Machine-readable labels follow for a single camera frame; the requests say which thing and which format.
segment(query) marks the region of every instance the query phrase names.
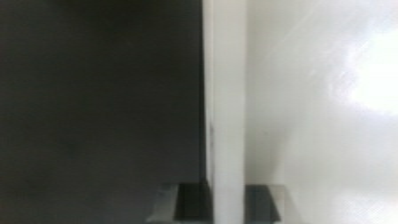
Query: white surface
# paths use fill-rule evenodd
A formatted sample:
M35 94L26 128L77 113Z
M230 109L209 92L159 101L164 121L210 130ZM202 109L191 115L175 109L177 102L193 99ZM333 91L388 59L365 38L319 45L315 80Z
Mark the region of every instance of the white surface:
M205 0L209 178L216 224L244 223L246 0Z
M308 224L398 223L398 3L250 0L248 182Z

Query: dark surface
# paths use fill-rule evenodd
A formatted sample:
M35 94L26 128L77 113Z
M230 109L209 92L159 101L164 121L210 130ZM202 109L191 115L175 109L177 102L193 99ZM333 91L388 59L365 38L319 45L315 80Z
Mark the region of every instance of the dark surface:
M177 221L212 221L210 189L205 183L180 184Z
M246 220L248 224L273 224L282 221L271 189L266 185L246 186Z
M0 2L0 223L132 224L200 181L200 0Z

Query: dark gray panel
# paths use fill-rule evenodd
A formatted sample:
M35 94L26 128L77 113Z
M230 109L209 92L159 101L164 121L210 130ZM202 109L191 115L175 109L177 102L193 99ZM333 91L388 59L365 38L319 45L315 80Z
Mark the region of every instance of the dark gray panel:
M3 223L143 223L200 180L200 5L3 1Z

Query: gray wall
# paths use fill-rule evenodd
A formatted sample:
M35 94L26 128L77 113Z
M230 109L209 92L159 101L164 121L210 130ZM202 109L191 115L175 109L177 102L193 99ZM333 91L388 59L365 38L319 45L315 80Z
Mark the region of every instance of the gray wall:
M251 0L248 182L303 220L398 222L397 1Z
M143 223L198 181L200 5L3 1L3 223Z

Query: white wall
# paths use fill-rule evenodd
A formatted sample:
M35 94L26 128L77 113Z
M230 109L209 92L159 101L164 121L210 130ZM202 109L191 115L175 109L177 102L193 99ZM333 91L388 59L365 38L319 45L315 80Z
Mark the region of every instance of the white wall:
M248 183L310 224L397 224L397 1L250 2Z
M244 223L246 0L205 0L209 179L216 224Z

